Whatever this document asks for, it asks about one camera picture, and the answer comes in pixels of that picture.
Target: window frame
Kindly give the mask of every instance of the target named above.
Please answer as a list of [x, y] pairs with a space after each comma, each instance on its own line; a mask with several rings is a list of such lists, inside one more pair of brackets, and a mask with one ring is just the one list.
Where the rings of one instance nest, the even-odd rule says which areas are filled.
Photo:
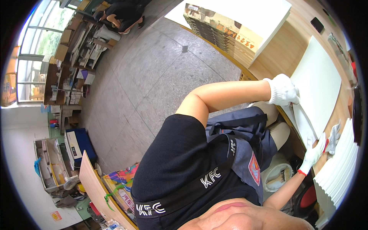
[[[46, 16], [45, 22], [43, 23], [44, 26], [46, 25], [49, 17], [51, 16], [51, 13], [53, 12], [55, 7], [57, 6], [58, 1], [50, 0], [49, 4], [45, 7], [45, 11], [43, 13], [45, 13], [47, 11], [50, 4], [54, 4], [54, 6], [50, 10], [49, 14]], [[47, 28], [47, 27], [44, 27], [44, 26], [30, 26], [31, 21], [32, 21], [33, 17], [35, 16], [35, 13], [36, 13], [39, 6], [40, 6], [40, 4], [37, 6], [36, 10], [32, 13], [32, 15], [30, 16], [30, 18], [27, 20], [26, 24], [23, 27], [23, 28], [25, 28], [24, 29], [24, 36], [22, 38], [22, 42], [20, 44], [19, 51], [18, 51], [19, 54], [18, 54], [18, 58], [17, 58], [16, 75], [15, 75], [15, 90], [16, 90], [17, 104], [41, 104], [43, 102], [43, 101], [40, 101], [40, 100], [26, 100], [26, 101], [21, 100], [20, 101], [20, 99], [18, 97], [18, 84], [23, 84], [23, 85], [35, 85], [35, 84], [36, 85], [45, 85], [46, 84], [45, 82], [32, 82], [32, 81], [18, 82], [19, 61], [21, 61], [21, 60], [25, 60], [25, 61], [42, 61], [43, 58], [44, 58], [44, 55], [22, 53], [22, 48], [23, 48], [23, 45], [24, 45], [24, 40], [25, 40], [28, 29], [36, 29], [36, 31], [38, 29], [41, 30], [40, 35], [37, 38], [36, 38], [36, 36], [33, 36], [32, 41], [31, 41], [30, 50], [32, 48], [32, 44], [34, 43], [35, 39], [37, 39], [35, 53], [37, 51], [42, 33], [44, 31], [53, 31], [53, 32], [61, 33], [61, 34], [63, 33], [63, 31], [61, 31], [61, 30], [57, 30], [57, 29], [53, 29], [53, 28]]]

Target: gray floor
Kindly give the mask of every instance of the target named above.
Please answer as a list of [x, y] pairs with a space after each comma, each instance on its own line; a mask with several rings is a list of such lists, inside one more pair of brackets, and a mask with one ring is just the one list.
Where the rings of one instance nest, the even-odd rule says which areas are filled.
[[147, 24], [122, 35], [98, 64], [80, 124], [104, 173], [140, 161], [165, 118], [191, 90], [239, 79], [240, 69], [212, 46], [163, 18], [181, 1], [152, 0], [144, 13]]

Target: window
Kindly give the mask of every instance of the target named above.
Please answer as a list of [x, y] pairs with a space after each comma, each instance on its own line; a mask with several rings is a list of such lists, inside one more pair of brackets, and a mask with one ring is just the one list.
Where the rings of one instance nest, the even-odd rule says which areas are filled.
[[63, 30], [74, 14], [60, 8], [59, 1], [43, 0], [24, 24], [18, 40], [16, 92], [18, 103], [43, 101], [48, 62], [45, 55], [54, 55]]

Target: man's arm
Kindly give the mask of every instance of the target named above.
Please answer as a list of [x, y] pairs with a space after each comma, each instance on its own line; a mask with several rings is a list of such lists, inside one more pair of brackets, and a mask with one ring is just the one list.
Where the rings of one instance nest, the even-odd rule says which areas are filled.
[[281, 186], [281, 188], [263, 202], [263, 207], [280, 210], [290, 200], [304, 178], [305, 176], [303, 174], [296, 173], [290, 180]]
[[116, 20], [115, 18], [116, 14], [111, 14], [109, 16], [107, 16], [107, 20], [109, 22], [112, 22], [114, 25], [116, 25], [117, 28], [120, 28], [120, 22], [118, 22], [118, 20]]
[[307, 152], [304, 155], [303, 164], [298, 169], [298, 172], [288, 180], [281, 188], [272, 194], [263, 202], [264, 207], [275, 208], [280, 210], [286, 202], [292, 197], [299, 185], [309, 173], [312, 166], [318, 161], [325, 148], [326, 135], [322, 133], [318, 140], [318, 144], [312, 148], [312, 138], [308, 137]]
[[270, 97], [267, 81], [217, 82], [190, 92], [176, 113], [195, 117], [206, 127], [209, 113], [247, 102], [268, 101]]

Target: patch on apron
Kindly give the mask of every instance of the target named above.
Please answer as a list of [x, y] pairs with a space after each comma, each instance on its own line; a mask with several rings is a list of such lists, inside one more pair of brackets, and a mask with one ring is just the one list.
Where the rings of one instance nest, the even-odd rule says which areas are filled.
[[261, 170], [259, 169], [258, 162], [257, 159], [255, 158], [254, 152], [252, 152], [252, 157], [248, 164], [248, 169], [253, 177], [253, 180], [259, 186], [259, 182], [261, 180]]

